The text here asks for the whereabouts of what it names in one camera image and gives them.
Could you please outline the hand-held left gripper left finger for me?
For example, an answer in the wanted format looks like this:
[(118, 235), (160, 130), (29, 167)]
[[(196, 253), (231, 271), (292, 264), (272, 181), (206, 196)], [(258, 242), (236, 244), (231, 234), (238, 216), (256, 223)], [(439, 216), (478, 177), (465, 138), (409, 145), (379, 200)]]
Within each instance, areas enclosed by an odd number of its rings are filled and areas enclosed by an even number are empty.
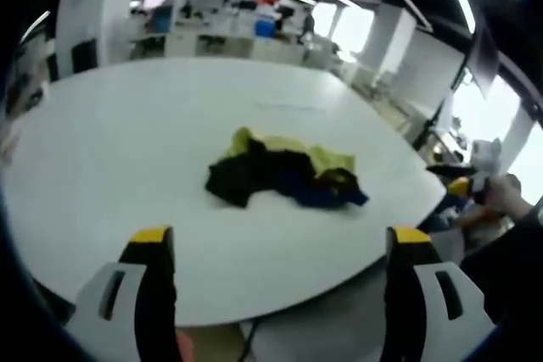
[(176, 361), (173, 229), (135, 232), (77, 293), (67, 332), (93, 361)]

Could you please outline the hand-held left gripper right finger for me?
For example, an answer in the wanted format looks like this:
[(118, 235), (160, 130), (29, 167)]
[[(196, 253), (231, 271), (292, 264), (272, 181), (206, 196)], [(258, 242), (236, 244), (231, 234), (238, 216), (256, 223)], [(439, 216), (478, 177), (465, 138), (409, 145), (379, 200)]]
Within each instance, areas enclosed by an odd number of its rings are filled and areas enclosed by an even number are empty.
[(386, 361), (468, 361), (495, 328), (484, 294), (429, 235), (387, 230)]

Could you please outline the person's right hand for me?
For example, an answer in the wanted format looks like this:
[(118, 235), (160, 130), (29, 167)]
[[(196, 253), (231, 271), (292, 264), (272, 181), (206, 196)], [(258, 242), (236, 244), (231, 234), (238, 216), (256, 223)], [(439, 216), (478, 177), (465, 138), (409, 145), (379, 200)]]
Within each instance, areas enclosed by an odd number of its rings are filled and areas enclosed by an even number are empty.
[(487, 179), (485, 204), (513, 221), (522, 219), (533, 208), (506, 175), (494, 175)]

